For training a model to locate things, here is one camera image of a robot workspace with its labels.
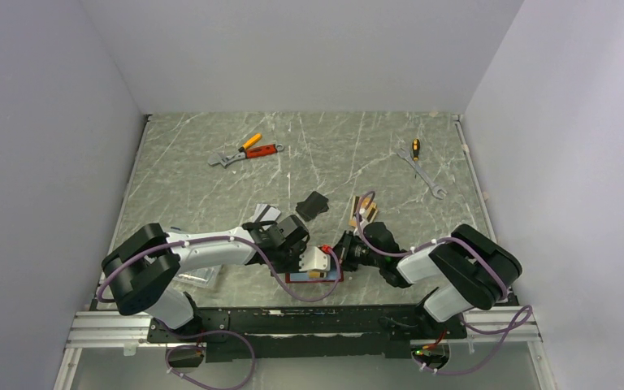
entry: gray marble tabletop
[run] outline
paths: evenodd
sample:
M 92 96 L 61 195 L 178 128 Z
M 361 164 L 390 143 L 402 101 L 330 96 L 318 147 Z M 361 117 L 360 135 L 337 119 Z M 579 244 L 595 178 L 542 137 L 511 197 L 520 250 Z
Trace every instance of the gray marble tabletop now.
M 351 197 L 377 192 L 377 220 L 408 248 L 447 235 L 460 223 L 486 234 L 483 212 L 456 128 L 448 113 L 283 112 L 177 113 L 152 115 L 136 165 L 115 245 L 145 223 L 186 232 L 221 232 L 246 222 L 258 203 L 277 206 L 282 217 L 316 190 L 329 211 L 305 225 L 312 245 L 334 245 L 348 228 Z M 234 153 L 260 132 L 258 145 L 280 143 L 285 151 L 207 165 L 215 151 Z M 424 181 L 393 150 L 422 141 L 420 165 L 448 195 L 435 199 Z M 202 307 L 374 305 L 416 303 L 441 278 L 410 288 L 386 284 L 375 268 L 346 273 L 327 299 L 306 304 L 291 298 L 266 266 L 225 266 L 213 289 L 181 282 Z M 308 297 L 330 284 L 293 284 Z

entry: combination wrench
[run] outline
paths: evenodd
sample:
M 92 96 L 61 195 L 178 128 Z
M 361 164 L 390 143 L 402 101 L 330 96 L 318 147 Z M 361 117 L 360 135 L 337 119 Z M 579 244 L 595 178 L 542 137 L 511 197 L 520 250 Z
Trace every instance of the combination wrench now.
M 398 157 L 403 158 L 405 161 L 407 161 L 410 166 L 418 173 L 418 175 L 422 177 L 422 179 L 427 183 L 427 186 L 429 186 L 429 189 L 431 190 L 431 195 L 433 195 L 436 199 L 444 199 L 447 194 L 446 190 L 437 183 L 435 183 L 434 180 L 432 180 L 431 177 L 429 177 L 429 175 L 422 169 L 422 167 L 420 167 L 417 162 L 413 161 L 413 159 L 410 157 L 410 152 L 407 149 L 398 149 L 396 150 L 396 154 L 398 155 Z

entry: adjustable wrench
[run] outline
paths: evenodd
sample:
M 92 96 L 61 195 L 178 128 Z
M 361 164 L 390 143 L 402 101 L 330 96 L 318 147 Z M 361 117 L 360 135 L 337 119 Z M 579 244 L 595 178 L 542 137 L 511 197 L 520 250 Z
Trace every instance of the adjustable wrench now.
M 284 146 L 281 144 L 271 144 L 248 149 L 244 152 L 234 154 L 231 157 L 227 157 L 221 153 L 217 153 L 209 158 L 208 163 L 211 166 L 221 164 L 221 166 L 225 168 L 236 161 L 245 160 L 246 158 L 268 156 L 269 154 L 278 153 L 280 151 L 283 151 L 284 149 Z
M 427 173 L 419 166 L 419 164 L 417 164 L 416 161 L 413 161 L 413 159 L 410 157 L 410 152 L 407 149 L 398 149 L 396 150 L 396 154 L 398 154 L 398 157 L 403 158 L 405 161 L 407 161 L 410 166 L 418 173 L 418 175 L 422 177 L 422 179 L 429 186 L 429 189 L 431 190 L 431 195 L 433 195 L 436 199 L 444 199 L 445 195 L 447 194 L 446 190 L 437 183 L 435 183 L 434 180 L 432 180 L 431 177 L 429 177 L 429 175 L 427 175 Z

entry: black mounting base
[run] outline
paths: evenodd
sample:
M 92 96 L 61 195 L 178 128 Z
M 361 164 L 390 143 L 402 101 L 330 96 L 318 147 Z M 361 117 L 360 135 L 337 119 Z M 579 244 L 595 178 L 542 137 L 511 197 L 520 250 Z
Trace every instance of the black mounting base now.
M 410 341 L 439 337 L 441 331 L 420 329 L 413 305 L 306 306 L 300 308 L 200 309 L 207 331 L 227 329 L 252 343 L 258 358 L 380 355 L 410 358 Z M 150 343 L 194 343 L 179 340 L 152 321 Z M 464 339 L 466 329 L 456 317 L 443 323 L 446 339 Z M 206 338 L 206 361 L 249 358 L 233 337 Z

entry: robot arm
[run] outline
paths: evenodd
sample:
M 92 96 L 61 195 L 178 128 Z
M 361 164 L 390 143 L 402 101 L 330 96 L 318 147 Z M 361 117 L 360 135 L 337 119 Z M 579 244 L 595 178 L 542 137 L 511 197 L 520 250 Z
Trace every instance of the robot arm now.
M 175 275 L 217 265 L 263 264 L 261 256 L 246 243 L 259 247 L 277 273 L 304 270 L 301 258 L 322 259 L 318 263 L 329 267 L 325 253 L 307 247 L 309 239 L 305 225 L 295 215 L 279 223 L 245 223 L 229 231 L 201 234 L 165 232 L 158 223 L 149 223 L 110 253 L 102 261 L 102 269 L 110 278 L 139 253 L 165 246 L 124 266 L 109 284 L 114 301 L 122 315 L 144 311 L 171 329 L 188 324 L 199 328 L 201 321 L 192 298 L 169 287 Z
M 344 261 L 346 271 L 354 271 L 359 264 L 378 267 L 379 273 L 394 287 L 407 288 L 432 276 L 444 276 L 449 284 L 430 292 L 418 306 L 422 311 L 423 326 L 438 329 L 440 323 L 456 314 L 472 309 L 489 310 L 505 298 L 507 288 L 522 274 L 520 262 L 470 225 L 457 227 L 450 237 L 438 245 L 410 254 L 399 249 L 393 234 L 384 223 L 370 223 L 364 229 L 365 238 L 377 249 L 389 253 L 406 253 L 403 258 L 388 258 L 376 253 L 352 232 L 346 232 L 334 248 Z M 496 273 L 506 287 L 492 278 L 480 263 L 458 242 L 470 246 Z

